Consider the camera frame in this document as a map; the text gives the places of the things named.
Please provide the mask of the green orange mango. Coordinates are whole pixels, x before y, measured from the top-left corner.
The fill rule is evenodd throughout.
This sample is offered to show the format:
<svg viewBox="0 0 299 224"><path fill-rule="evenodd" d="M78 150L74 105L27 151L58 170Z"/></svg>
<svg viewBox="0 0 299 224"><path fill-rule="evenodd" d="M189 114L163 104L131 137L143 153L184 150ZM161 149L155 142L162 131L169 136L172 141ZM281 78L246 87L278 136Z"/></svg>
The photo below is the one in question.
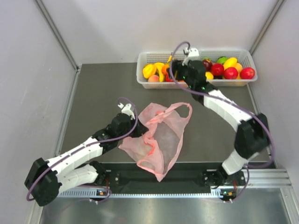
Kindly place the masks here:
<svg viewBox="0 0 299 224"><path fill-rule="evenodd" d="M164 74L165 76L168 75L169 67L169 64L164 64L164 66L161 69L162 74Z"/></svg>

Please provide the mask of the pink plastic bag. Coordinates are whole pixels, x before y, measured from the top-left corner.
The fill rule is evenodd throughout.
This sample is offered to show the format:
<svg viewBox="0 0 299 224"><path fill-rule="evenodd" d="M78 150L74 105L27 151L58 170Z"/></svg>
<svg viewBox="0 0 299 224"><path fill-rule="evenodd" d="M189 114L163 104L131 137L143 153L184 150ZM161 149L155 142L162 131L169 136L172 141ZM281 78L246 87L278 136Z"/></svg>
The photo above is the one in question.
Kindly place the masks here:
<svg viewBox="0 0 299 224"><path fill-rule="evenodd" d="M189 103L174 103L168 108L150 103L138 116L148 131L138 138L126 137L119 149L161 182L179 157L191 115Z"/></svg>

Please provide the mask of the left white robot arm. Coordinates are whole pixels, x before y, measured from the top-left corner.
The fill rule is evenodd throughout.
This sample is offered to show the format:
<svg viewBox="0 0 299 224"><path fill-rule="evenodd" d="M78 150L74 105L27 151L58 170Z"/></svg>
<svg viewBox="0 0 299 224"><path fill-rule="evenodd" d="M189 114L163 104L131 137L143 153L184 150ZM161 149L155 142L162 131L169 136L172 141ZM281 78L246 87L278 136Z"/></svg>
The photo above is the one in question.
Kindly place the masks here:
<svg viewBox="0 0 299 224"><path fill-rule="evenodd" d="M126 137L138 138L148 131L138 119L119 113L110 124L85 142L57 157L35 160L25 179L27 200L40 207L51 203L60 193L84 184L101 185L106 174L93 159L117 147Z"/></svg>

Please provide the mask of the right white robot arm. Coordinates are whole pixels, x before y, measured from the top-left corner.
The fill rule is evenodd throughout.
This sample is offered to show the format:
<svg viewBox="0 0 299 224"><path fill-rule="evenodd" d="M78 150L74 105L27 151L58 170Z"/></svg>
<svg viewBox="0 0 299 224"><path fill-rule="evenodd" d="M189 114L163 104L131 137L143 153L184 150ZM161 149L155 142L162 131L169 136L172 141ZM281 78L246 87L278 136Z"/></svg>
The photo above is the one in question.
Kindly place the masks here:
<svg viewBox="0 0 299 224"><path fill-rule="evenodd" d="M186 91L194 100L218 114L236 132L233 152L217 168L213 179L208 181L213 188L217 188L230 184L235 179L235 173L268 147L270 140L266 116L252 114L236 105L207 81L205 72L205 66L199 60L170 62L169 74L173 80L184 81L188 86Z"/></svg>

